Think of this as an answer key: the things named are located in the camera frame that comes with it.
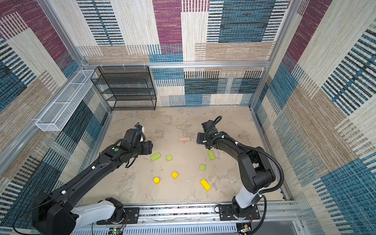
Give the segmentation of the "long green block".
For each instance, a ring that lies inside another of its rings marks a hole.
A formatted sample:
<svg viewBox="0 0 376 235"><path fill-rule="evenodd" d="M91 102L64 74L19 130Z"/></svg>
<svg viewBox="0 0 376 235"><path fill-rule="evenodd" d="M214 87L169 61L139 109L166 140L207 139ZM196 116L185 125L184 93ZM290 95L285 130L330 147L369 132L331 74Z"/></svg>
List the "long green block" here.
<svg viewBox="0 0 376 235"><path fill-rule="evenodd" d="M161 154L160 153L156 153L153 156L151 156L151 160L153 162L156 161L156 160L158 160L159 158L161 158Z"/></svg>
<svg viewBox="0 0 376 235"><path fill-rule="evenodd" d="M214 155L214 152L212 150L208 151L208 156L209 156L209 159L211 161L215 160L215 155Z"/></svg>

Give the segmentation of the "natural wood block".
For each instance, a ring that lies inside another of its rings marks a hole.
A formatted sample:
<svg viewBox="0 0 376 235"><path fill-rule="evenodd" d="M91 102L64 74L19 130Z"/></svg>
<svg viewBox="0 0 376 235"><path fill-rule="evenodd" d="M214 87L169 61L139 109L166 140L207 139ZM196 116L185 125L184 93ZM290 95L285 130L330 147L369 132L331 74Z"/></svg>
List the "natural wood block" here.
<svg viewBox="0 0 376 235"><path fill-rule="evenodd" d="M191 138L190 138L190 137L180 137L180 138L179 138L179 141L180 141L180 142L184 142L184 143L185 143L185 142L190 142L190 141L191 141Z"/></svg>

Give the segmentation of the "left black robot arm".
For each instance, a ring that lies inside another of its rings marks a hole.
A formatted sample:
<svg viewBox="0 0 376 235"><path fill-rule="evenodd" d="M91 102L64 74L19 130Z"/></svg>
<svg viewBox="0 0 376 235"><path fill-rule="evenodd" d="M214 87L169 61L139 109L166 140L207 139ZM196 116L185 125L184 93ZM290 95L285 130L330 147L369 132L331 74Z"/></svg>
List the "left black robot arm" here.
<svg viewBox="0 0 376 235"><path fill-rule="evenodd" d="M96 223L124 221L123 204L110 197L96 204L77 207L80 199L105 176L125 165L131 167L139 155L152 153L144 127L137 124L124 138L107 147L94 162L50 194L40 192L33 200L32 226L42 235L70 235L73 231Z"/></svg>

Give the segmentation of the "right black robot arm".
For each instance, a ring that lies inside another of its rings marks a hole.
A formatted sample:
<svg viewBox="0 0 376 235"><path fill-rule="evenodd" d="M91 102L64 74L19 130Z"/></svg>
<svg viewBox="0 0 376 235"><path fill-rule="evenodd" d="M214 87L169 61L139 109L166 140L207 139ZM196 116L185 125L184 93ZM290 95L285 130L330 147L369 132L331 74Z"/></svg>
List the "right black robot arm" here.
<svg viewBox="0 0 376 235"><path fill-rule="evenodd" d="M240 179L243 184L239 193L232 199L230 211L235 219L246 219L253 216L256 204L275 180L276 175L272 169L269 158L263 148L246 147L230 137L225 132L219 132L215 125L219 122L209 120L202 123L203 132L197 134L197 143L204 145L206 149L212 148L224 151L233 157L239 166Z"/></svg>

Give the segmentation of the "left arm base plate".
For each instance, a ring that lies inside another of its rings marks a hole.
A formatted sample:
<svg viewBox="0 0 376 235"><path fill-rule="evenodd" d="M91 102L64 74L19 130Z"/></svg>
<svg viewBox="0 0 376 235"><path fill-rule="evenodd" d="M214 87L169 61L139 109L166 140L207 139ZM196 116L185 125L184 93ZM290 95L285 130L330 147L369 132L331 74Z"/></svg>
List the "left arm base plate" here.
<svg viewBox="0 0 376 235"><path fill-rule="evenodd" d="M120 215L114 215L108 220L97 221L96 225L125 225L125 224L137 224L139 219L140 208L131 207L123 208L123 212Z"/></svg>

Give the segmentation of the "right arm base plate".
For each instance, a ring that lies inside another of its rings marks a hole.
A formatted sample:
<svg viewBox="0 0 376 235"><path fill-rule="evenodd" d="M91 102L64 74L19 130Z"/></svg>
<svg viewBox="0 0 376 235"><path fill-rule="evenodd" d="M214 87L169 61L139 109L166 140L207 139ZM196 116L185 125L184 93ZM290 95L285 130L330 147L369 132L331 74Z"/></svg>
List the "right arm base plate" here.
<svg viewBox="0 0 376 235"><path fill-rule="evenodd" d="M214 211L219 214L221 221L260 219L257 206L248 206L242 209L236 204L217 204Z"/></svg>

